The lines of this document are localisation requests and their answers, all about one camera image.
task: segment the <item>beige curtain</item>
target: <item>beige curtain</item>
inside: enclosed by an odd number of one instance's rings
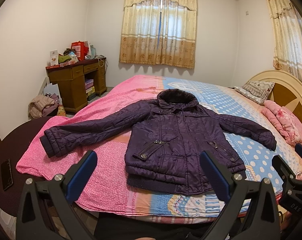
[[[157,64],[194,68],[196,11],[163,1]]]
[[[163,1],[125,0],[120,62],[194,68],[197,0]]]
[[[160,1],[143,1],[125,7],[120,62],[155,65],[160,24]]]
[[[290,0],[267,0],[275,38],[273,66],[302,82],[302,18]]]

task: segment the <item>wooden headboard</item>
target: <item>wooden headboard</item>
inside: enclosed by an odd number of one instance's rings
[[[269,100],[279,106],[285,106],[298,117],[302,123],[302,83],[291,74],[281,70],[264,71],[250,80],[275,82]]]

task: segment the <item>quilted jacket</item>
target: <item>quilted jacket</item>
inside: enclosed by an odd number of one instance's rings
[[[224,131],[251,137],[271,150],[277,144],[259,124],[216,114],[194,95],[178,89],[165,90],[157,99],[138,101],[100,120],[51,127],[40,139],[49,157],[60,157],[130,127],[127,184],[170,194],[195,195],[212,189],[199,164],[202,151],[212,152],[232,173],[246,177],[245,165]]]

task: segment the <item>jacket pocket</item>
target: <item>jacket pocket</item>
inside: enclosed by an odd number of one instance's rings
[[[216,151],[218,151],[223,157],[228,158],[228,160],[235,162],[239,159],[238,155],[235,154],[231,154],[230,152],[228,152],[222,145],[218,144],[215,141],[210,141],[208,142],[208,144],[213,147],[214,149],[216,149]]]
[[[146,161],[153,153],[156,152],[156,150],[162,147],[165,143],[166,142],[164,141],[155,140],[154,142],[147,144],[138,154],[134,154],[133,157],[138,158],[142,161]]]

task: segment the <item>wooden desk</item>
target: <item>wooden desk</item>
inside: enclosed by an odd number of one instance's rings
[[[104,59],[79,61],[66,67],[47,69],[50,82],[59,85],[63,106],[66,111],[77,113],[88,105],[85,78],[94,80],[96,94],[107,90]]]

